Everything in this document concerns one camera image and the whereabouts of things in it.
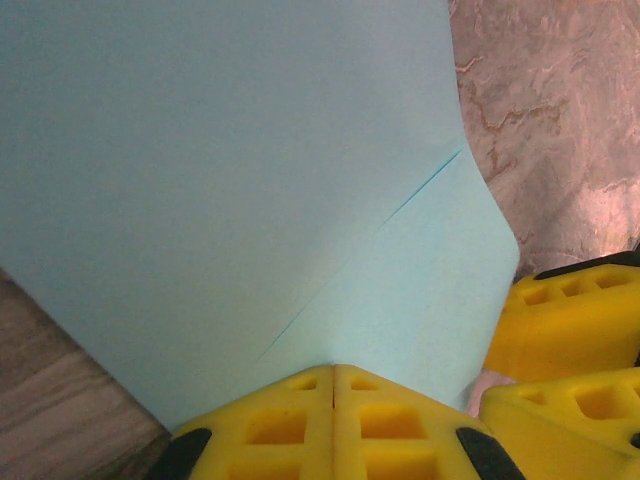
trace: light blue paper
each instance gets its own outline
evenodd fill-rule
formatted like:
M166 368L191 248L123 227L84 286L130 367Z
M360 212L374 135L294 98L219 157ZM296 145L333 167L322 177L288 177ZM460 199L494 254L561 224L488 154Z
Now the light blue paper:
M165 425L349 358L464 388L517 250L446 2L0 9L0 265Z

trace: crease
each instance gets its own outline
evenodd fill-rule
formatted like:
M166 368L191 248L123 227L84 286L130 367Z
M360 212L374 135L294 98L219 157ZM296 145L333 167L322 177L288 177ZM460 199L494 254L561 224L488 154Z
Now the crease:
M398 208L396 208L393 213L391 213L391 215L389 215L386 220L384 220L384 222L382 222L382 224L378 227L378 229L376 230L376 232L371 236L371 238L374 238L379 232L380 230L393 218L395 217L404 207L407 206L407 204L409 202L411 202L411 200L413 200L416 195L418 195L422 190L424 190L427 185L429 185L429 183L431 183L431 181L436 178L438 176L438 174L440 172L442 172L442 170L444 170L448 165L450 165L456 158L458 158L460 156L460 154L462 153L462 151L464 150L464 147L459 148L458 150L456 150L456 152L449 157L446 161L444 161L438 168L436 168L433 173L431 175L429 175L429 177L411 194L409 195L409 197L400 204L400 206ZM338 275L342 269L345 267L345 265L347 265L350 260L353 258L353 256L355 255L352 254L348 259L345 260L345 262L342 264L342 266L340 266L340 268L333 274L331 275L327 281L325 281L320 288L318 288L318 290L311 296L311 298L302 306L302 308L300 310L298 310L298 313L296 313L293 318L289 321L289 323L287 323L284 328L282 329L282 331L276 335L276 337L273 339L273 341L269 344L269 346L258 356L258 358L256 359L256 361L254 362L254 365L257 364L272 348L273 346L278 342L278 340L280 340L280 338L282 338L282 336L286 333L287 330L289 330L289 328L296 322L296 320L298 320L298 318L300 318L300 316L302 315L302 313L307 309L307 307L311 304L311 302L313 302L316 297L319 295L320 292L322 292L324 290L324 288L328 285L328 283L333 280L335 278L336 275Z

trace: square hole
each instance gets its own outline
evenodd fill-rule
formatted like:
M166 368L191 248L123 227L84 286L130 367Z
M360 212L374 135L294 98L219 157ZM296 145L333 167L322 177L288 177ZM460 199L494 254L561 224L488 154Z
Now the square hole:
M605 275L596 279L596 283L600 288L617 287L629 283L629 279L623 275Z
M518 396L538 405L546 405L547 403L547 399L544 397L544 394L539 390L525 390L523 392L519 392Z
M562 293L564 293L565 297L575 297L576 295L586 293L580 285L580 282L577 280L563 285L560 289L562 290Z
M316 377L294 378L289 383L289 388L292 390L315 390L317 386L318 379Z
M367 480L440 480L429 450L372 450L365 454Z
M229 480L299 480L300 465L296 463L243 462L232 465Z
M623 418L629 413L618 400L613 387L577 392L575 399L583 415L594 420Z
M527 305L539 305L541 303L546 303L549 300L551 300L551 298L549 297L549 289L547 287L526 292L523 295L522 299L524 300L524 303L526 303Z
M351 390L377 390L378 387L366 378L356 377L351 379Z
M367 405L360 410L362 438L426 438L415 408L406 405Z
M249 422L247 443L257 445L304 443L306 427L307 414L302 410L262 410Z

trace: marble surface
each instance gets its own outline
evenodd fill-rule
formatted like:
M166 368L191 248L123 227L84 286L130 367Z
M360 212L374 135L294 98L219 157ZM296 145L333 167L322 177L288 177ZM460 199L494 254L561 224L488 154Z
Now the marble surface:
M640 237L640 4L451 0L469 142L519 275ZM141 478L168 434L0 275L0 477Z

